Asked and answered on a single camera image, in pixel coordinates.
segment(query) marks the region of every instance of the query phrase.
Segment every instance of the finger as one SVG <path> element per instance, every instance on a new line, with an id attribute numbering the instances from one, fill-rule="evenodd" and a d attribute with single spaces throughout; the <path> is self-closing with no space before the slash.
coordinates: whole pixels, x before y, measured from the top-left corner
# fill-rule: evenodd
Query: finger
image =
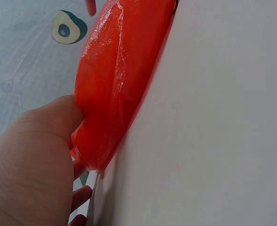
<path id="1" fill-rule="evenodd" d="M 83 113 L 77 106 L 74 95 L 60 97 L 34 112 L 39 114 L 40 122 L 47 125 L 50 132 L 66 140 L 83 120 Z"/>
<path id="2" fill-rule="evenodd" d="M 88 199 L 90 199 L 91 195 L 92 189 L 89 186 L 84 186 L 77 191 L 74 191 L 72 196 L 71 213 L 84 204 Z"/>
<path id="3" fill-rule="evenodd" d="M 77 215 L 68 226 L 85 226 L 86 217 L 84 215 Z"/>
<path id="4" fill-rule="evenodd" d="M 89 15 L 94 16 L 96 14 L 95 0 L 85 0 L 85 3 Z"/>
<path id="5" fill-rule="evenodd" d="M 81 176 L 85 172 L 85 170 L 85 167 L 82 164 L 80 164 L 78 160 L 73 161 L 74 180 Z"/>

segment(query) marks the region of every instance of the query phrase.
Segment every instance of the fingertip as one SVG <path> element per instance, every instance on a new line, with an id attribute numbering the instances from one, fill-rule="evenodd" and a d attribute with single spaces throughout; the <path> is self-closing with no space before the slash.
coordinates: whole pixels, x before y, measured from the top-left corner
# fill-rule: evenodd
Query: fingertip
<path id="1" fill-rule="evenodd" d="M 87 11 L 90 16 L 94 16 L 96 14 L 96 4 L 95 0 L 85 0 Z"/>
<path id="2" fill-rule="evenodd" d="M 72 220 L 69 226 L 85 226 L 86 220 L 87 219 L 84 215 L 79 214 Z"/>

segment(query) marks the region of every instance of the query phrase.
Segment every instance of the red object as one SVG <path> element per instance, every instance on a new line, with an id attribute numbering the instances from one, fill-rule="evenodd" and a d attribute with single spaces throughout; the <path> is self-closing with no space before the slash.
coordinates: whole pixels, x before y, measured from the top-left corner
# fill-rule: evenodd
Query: red object
<path id="1" fill-rule="evenodd" d="M 123 138 L 174 7 L 175 0 L 108 0 L 91 29 L 75 85 L 85 119 L 71 136 L 73 155 L 89 170 L 104 169 Z"/>

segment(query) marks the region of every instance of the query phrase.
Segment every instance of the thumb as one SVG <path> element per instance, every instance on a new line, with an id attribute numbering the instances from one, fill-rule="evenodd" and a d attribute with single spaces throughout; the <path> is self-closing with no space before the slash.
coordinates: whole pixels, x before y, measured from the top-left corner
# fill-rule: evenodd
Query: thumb
<path id="1" fill-rule="evenodd" d="M 21 120 L 43 125 L 48 132 L 68 140 L 82 122 L 83 113 L 77 106 L 74 95 L 70 95 L 24 113 Z"/>

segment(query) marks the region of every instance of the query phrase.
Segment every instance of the skin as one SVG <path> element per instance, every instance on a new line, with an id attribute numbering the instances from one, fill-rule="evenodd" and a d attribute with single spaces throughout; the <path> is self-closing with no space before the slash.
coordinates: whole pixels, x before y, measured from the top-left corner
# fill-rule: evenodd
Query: skin
<path id="1" fill-rule="evenodd" d="M 96 4 L 95 0 L 85 0 L 87 11 L 91 16 L 94 16 L 96 13 Z"/>
<path id="2" fill-rule="evenodd" d="M 0 226 L 65 226 L 90 198 L 88 186 L 72 192 L 85 169 L 67 141 L 82 119 L 74 96 L 65 96 L 22 114 L 0 137 Z M 71 226 L 85 223 L 77 216 Z"/>

